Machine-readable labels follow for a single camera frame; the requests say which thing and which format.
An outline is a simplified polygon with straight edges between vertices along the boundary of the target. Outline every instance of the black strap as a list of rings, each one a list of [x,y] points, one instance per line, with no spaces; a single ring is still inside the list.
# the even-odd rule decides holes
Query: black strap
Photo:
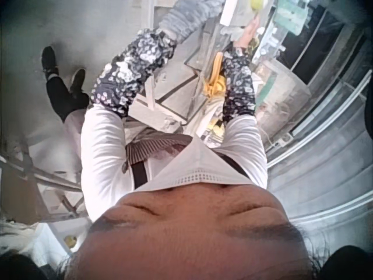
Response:
[[[228,163],[235,171],[239,172],[239,174],[244,175],[245,177],[249,178],[246,174],[244,169],[238,165],[237,162],[232,160],[230,157],[226,155],[219,155],[226,163]],[[144,162],[137,162],[131,166],[132,173],[133,173],[133,182],[135,184],[135,189],[141,187],[142,185],[147,183],[147,175],[145,170]]]
[[[232,160],[230,157],[226,155],[219,155],[226,163],[228,163],[235,171],[239,172],[239,174],[244,175],[245,177],[249,178],[249,176],[246,174],[244,169],[242,169],[241,166],[238,165],[237,162]]]
[[[147,175],[144,162],[137,162],[131,165],[131,168],[133,173],[133,182],[135,185],[135,189],[147,183]]]

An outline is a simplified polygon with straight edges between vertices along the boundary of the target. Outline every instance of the white face mask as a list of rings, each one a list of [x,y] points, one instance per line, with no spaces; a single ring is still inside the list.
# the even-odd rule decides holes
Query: white face mask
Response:
[[[239,174],[198,138],[168,164],[152,181],[135,191],[157,191],[195,183],[253,184]]]

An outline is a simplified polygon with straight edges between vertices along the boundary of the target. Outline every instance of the hand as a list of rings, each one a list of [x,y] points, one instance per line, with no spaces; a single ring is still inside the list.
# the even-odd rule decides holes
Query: hand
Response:
[[[259,16],[255,16],[249,25],[245,28],[244,34],[242,34],[241,38],[233,43],[234,47],[241,47],[241,48],[248,48],[250,41],[254,38],[256,34],[256,30],[259,27]]]

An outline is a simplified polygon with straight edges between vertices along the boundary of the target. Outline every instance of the leg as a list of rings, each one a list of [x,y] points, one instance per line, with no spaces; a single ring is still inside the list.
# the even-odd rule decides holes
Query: leg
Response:
[[[82,92],[85,70],[79,69],[73,76],[71,93],[58,76],[56,57],[52,47],[43,50],[41,57],[43,71],[47,79],[47,93],[53,110],[65,122],[67,116],[75,110],[86,109],[89,104],[88,95]]]
[[[59,76],[50,77],[47,82],[47,93],[55,113],[65,122],[67,116],[75,110],[72,97]]]

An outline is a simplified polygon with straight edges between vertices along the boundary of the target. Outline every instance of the closed eye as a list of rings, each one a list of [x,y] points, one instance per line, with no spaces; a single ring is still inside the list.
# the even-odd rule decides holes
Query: closed eye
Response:
[[[130,206],[130,207],[134,207],[136,209],[140,209],[141,211],[145,212],[145,213],[148,213],[148,214],[151,214],[153,216],[160,216],[158,213],[155,213],[154,211],[152,211],[151,209],[149,209],[148,207],[145,207],[143,205],[136,205],[136,204],[125,204],[126,206]]]

